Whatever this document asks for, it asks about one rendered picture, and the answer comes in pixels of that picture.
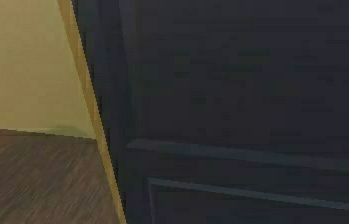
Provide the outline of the dark panelled room door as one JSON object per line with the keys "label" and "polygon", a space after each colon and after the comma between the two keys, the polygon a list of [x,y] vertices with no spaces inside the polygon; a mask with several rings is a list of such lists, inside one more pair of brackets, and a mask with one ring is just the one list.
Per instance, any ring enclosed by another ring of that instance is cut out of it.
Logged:
{"label": "dark panelled room door", "polygon": [[349,224],[349,0],[72,0],[127,224]]}

